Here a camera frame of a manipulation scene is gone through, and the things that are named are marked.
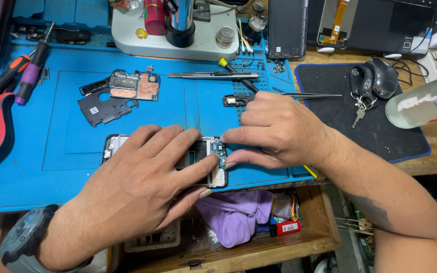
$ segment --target red lighter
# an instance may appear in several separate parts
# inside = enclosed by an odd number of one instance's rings
[[[271,237],[281,236],[291,232],[301,230],[301,223],[297,221],[286,221],[282,223],[272,224],[269,226],[269,234]]]

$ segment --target tattoo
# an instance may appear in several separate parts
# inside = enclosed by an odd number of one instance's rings
[[[350,193],[345,195],[350,199],[360,210],[367,219],[372,222],[375,226],[383,229],[385,231],[394,232],[394,228],[387,218],[387,212],[383,208],[379,208],[374,205],[373,201],[364,196],[357,196]]]

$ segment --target finger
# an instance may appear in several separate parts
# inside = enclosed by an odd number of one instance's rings
[[[272,138],[268,137],[269,127],[242,126],[228,129],[221,136],[223,143],[237,143],[249,146],[274,147]]]
[[[190,146],[197,141],[202,134],[199,130],[191,128],[179,133],[166,147],[162,149],[157,157],[166,160],[174,166],[176,162],[185,154]]]
[[[161,126],[158,125],[145,125],[137,128],[133,134],[126,140],[122,145],[123,150],[129,149],[139,149],[141,148],[149,139],[153,137],[156,133],[161,131]]]
[[[269,127],[278,121],[277,116],[279,111],[277,110],[247,110],[242,113],[240,122],[242,126],[263,126]]]
[[[268,169],[284,168],[284,165],[277,158],[259,149],[240,149],[231,153],[225,159],[225,169],[227,170],[239,163],[251,163]]]
[[[255,94],[254,101],[288,101],[292,97],[279,95],[272,92],[259,91]]]
[[[200,162],[197,162],[179,171],[176,174],[176,181],[179,181],[179,185],[176,185],[175,187],[178,189],[186,189],[190,186],[193,186],[204,177],[207,177],[210,172],[215,170],[218,163],[219,155],[214,152],[209,154]]]
[[[148,140],[140,149],[140,152],[150,157],[156,156],[183,131],[183,127],[179,125],[165,127]]]
[[[186,193],[174,200],[168,209],[168,214],[163,220],[158,229],[164,228],[171,224],[173,221],[179,219],[185,213],[187,213],[199,199],[212,193],[211,189],[206,187],[193,187],[186,191]]]

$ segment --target fingernail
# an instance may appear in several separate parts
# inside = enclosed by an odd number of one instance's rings
[[[198,199],[202,199],[203,197],[207,197],[210,194],[212,194],[212,190],[211,189],[206,189],[204,192],[202,192],[199,196]]]
[[[227,170],[228,168],[232,168],[235,165],[237,165],[237,162],[227,163],[224,167],[224,170]]]

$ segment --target tweezers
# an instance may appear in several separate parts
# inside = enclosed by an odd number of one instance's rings
[[[315,100],[315,99],[333,99],[333,98],[341,98],[342,95],[329,95],[329,94],[311,94],[311,93],[279,93],[279,95],[290,96],[294,99],[303,99],[303,100]]]

